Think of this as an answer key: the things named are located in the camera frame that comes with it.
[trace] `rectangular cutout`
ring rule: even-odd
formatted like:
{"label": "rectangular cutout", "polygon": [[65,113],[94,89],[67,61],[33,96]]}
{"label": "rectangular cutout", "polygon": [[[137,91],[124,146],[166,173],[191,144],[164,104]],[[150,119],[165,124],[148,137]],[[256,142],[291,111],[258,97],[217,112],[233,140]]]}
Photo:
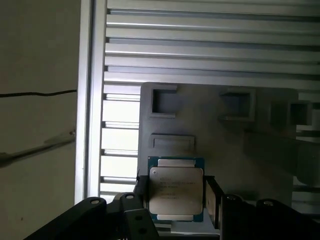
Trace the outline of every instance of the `rectangular cutout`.
{"label": "rectangular cutout", "polygon": [[309,125],[310,107],[308,103],[291,103],[290,105],[290,124]]}
{"label": "rectangular cutout", "polygon": [[152,113],[176,114],[180,108],[179,98],[175,90],[154,89],[152,98]]}
{"label": "rectangular cutout", "polygon": [[152,134],[149,146],[154,149],[166,148],[181,151],[194,151],[195,137]]}
{"label": "rectangular cutout", "polygon": [[220,94],[228,113],[219,118],[227,121],[254,121],[256,96],[255,90],[245,88],[230,88]]}

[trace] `horizontal metal slat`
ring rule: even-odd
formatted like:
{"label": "horizontal metal slat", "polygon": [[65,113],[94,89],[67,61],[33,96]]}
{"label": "horizontal metal slat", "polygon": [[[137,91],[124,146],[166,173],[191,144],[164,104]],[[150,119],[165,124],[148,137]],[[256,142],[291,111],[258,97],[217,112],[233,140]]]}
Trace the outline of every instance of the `horizontal metal slat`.
{"label": "horizontal metal slat", "polygon": [[111,177],[111,176],[101,176],[100,182],[102,184],[126,184],[135,185],[137,180],[130,177]]}
{"label": "horizontal metal slat", "polygon": [[[175,2],[194,2],[195,0],[174,0]],[[273,5],[319,5],[318,0],[201,0],[203,3],[240,3],[240,4],[273,4]]]}
{"label": "horizontal metal slat", "polygon": [[106,56],[106,66],[129,66],[149,68],[176,68],[195,70],[218,70],[218,71],[240,71],[254,73],[283,73],[283,74],[305,74],[318,75],[318,65],[303,64],[278,64],[262,62],[242,62],[223,60],[192,60],[192,59],[169,59],[150,57],[121,57]]}
{"label": "horizontal metal slat", "polygon": [[189,31],[320,35],[320,23],[318,22],[127,16],[111,14],[107,16],[106,24],[107,27],[118,28],[185,29]]}
{"label": "horizontal metal slat", "polygon": [[255,15],[280,15],[280,16],[320,16],[317,5],[272,5],[256,3],[210,3],[196,1],[159,1],[159,0],[108,0],[110,9],[139,9],[139,10],[165,10],[203,13],[227,13],[227,14],[255,14]]}
{"label": "horizontal metal slat", "polygon": [[320,36],[110,27],[108,38],[320,46]]}
{"label": "horizontal metal slat", "polygon": [[259,50],[259,49],[234,49],[222,47],[185,47],[161,45],[136,45],[136,44],[105,44],[107,56],[150,56],[174,58],[200,58],[200,59],[225,59],[246,60],[260,62],[292,62],[310,63],[316,65],[320,62],[320,52],[310,51],[284,51],[284,50]]}
{"label": "horizontal metal slat", "polygon": [[227,85],[243,87],[264,88],[292,88],[297,90],[320,90],[320,81],[272,79],[254,77],[229,77],[229,76],[194,76],[173,74],[148,74],[126,72],[104,72],[104,81],[107,82],[131,82],[131,83],[175,83],[175,84],[204,84]]}

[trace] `gray surface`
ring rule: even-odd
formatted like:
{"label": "gray surface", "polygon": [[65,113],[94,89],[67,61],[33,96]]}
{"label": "gray surface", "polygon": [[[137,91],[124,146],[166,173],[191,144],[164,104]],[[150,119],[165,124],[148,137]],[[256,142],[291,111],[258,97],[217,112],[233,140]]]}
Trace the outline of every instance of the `gray surface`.
{"label": "gray surface", "polygon": [[[77,88],[79,0],[0,7],[0,92]],[[0,99],[0,152],[30,149],[76,125],[77,94]],[[74,205],[75,144],[0,169],[0,239],[22,240]]]}
{"label": "gray surface", "polygon": [[[268,109],[271,101],[296,101],[293,89],[255,88],[255,121],[219,121],[218,116],[229,111],[220,97],[227,86],[178,84],[176,95],[179,110],[175,118],[149,117],[154,83],[141,88],[139,127],[139,174],[147,174],[148,156],[197,156],[205,158],[205,174],[216,176],[226,193],[242,195],[246,200],[273,198],[290,204],[292,175],[265,160],[243,154],[244,129],[266,132],[275,136],[295,136],[295,126],[277,131],[269,124]],[[193,136],[192,148],[150,148],[155,135]]]}

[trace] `black cable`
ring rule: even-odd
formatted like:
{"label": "black cable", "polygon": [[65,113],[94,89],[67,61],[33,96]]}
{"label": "black cable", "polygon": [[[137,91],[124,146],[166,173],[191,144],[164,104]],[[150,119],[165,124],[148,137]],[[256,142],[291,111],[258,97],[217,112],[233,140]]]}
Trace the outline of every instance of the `black cable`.
{"label": "black cable", "polygon": [[51,97],[51,96],[57,96],[57,95],[62,95],[62,94],[71,94],[71,93],[76,93],[76,92],[77,92],[76,89],[67,90],[67,91],[57,91],[57,92],[51,92],[51,93],[27,91],[27,92],[0,94],[0,98],[11,98],[11,97],[21,97],[21,96]]}

